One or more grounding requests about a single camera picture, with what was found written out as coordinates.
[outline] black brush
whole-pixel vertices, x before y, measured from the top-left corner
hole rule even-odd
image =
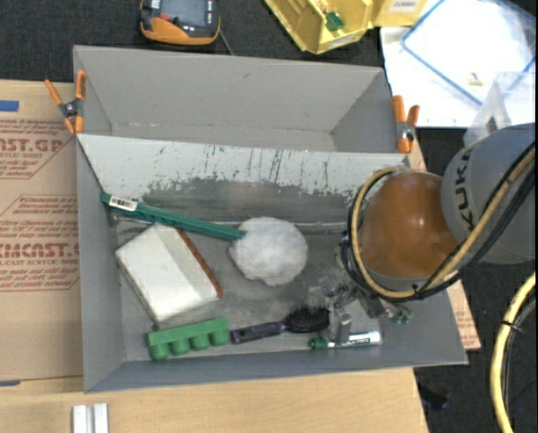
[[[281,321],[265,322],[256,326],[241,327],[229,332],[235,345],[252,342],[266,336],[278,336],[283,332],[309,334],[325,330],[329,326],[329,310],[324,306],[301,305]]]

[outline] black carpet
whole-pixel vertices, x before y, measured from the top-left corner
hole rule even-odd
[[[153,49],[137,31],[139,1],[0,0],[0,78],[72,81],[75,44]],[[510,1],[536,16],[536,0]],[[358,43],[314,56],[299,51],[263,0],[220,0],[219,6],[223,34],[235,55],[383,67],[377,30]],[[227,53],[221,40],[212,50]],[[443,173],[463,145],[463,132],[418,130],[429,171]],[[511,298],[534,269],[532,261],[480,264],[466,271],[463,284],[482,348],[469,352],[468,365],[416,369],[423,390],[447,401],[427,409],[432,433],[498,431],[489,395],[492,350]],[[510,372],[510,416],[516,433],[537,431],[535,312],[522,330],[515,338]]]

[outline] gray bin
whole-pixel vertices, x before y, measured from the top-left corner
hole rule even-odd
[[[88,76],[77,152],[86,392],[467,362],[445,294],[413,303],[407,326],[382,319],[381,346],[312,351],[307,336],[285,333],[151,361],[152,322],[115,259],[141,228],[115,225],[101,192],[211,221],[298,224],[309,260],[277,288],[243,277],[227,241],[189,233],[224,296],[169,324],[279,320],[315,278],[339,274],[334,249],[359,186],[407,165],[389,88],[379,68],[81,46],[73,55]]]

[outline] cotton ball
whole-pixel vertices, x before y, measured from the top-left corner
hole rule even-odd
[[[305,267],[307,243],[293,223],[263,216],[245,221],[239,229],[246,234],[229,247],[229,254],[248,279],[281,285]]]

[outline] handheld device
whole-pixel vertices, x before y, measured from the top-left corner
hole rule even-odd
[[[141,0],[140,28],[150,41],[210,45],[219,34],[216,0]]]

